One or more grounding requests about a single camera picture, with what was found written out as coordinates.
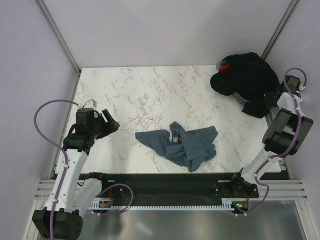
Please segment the grey-blue t shirt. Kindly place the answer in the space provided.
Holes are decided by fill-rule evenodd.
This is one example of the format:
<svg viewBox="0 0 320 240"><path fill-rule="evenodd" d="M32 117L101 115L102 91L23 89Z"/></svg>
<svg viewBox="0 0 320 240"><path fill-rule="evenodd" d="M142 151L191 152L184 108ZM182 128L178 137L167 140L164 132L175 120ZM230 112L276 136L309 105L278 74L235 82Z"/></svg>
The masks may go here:
<svg viewBox="0 0 320 240"><path fill-rule="evenodd" d="M135 139L168 161L195 172L202 163L213 159L217 151L214 140L218 131L214 126L186 131L179 123L165 129L137 132Z"/></svg>

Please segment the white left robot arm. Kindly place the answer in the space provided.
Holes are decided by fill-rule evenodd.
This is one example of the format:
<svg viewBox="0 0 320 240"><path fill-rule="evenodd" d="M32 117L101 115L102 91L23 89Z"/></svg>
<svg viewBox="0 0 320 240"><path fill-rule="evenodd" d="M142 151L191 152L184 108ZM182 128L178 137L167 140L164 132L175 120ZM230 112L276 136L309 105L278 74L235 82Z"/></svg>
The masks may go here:
<svg viewBox="0 0 320 240"><path fill-rule="evenodd" d="M63 140L64 161L51 194L44 208L35 210L32 216L32 221L43 238L79 238L88 207L97 195L104 197L110 191L106 174L90 172L77 192L81 170L95 141L116 132L119 127L119 123L107 109L101 113L89 107L77 110L75 123Z"/></svg>

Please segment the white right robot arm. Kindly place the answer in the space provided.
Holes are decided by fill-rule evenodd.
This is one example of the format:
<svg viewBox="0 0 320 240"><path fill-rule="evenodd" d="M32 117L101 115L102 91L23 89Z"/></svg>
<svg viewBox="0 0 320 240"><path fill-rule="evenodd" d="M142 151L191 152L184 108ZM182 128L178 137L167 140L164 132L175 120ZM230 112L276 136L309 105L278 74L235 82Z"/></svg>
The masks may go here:
<svg viewBox="0 0 320 240"><path fill-rule="evenodd" d="M301 80L293 75L286 75L277 92L265 96L269 109L278 107L279 111L265 132L263 147L257 156L239 172L229 184L229 191L235 197L247 191L247 185L257 184L262 175L276 162L290 155L293 156L301 147L314 121L307 117L301 108L305 88Z"/></svg>

